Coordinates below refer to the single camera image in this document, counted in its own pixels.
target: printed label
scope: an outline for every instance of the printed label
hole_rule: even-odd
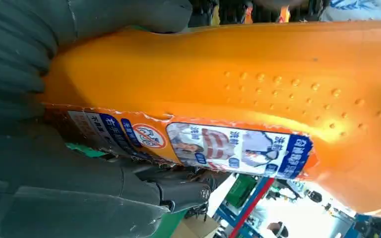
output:
[[[166,147],[164,136],[150,125],[135,124],[133,125],[133,131],[135,132],[138,141],[146,147],[157,149]]]
[[[68,114],[82,134],[94,141],[97,147],[112,150],[120,155],[150,158],[131,147],[119,122],[113,116],[77,111],[68,111]]]
[[[167,126],[181,162],[213,170],[295,178],[312,148],[306,136],[174,122]]]

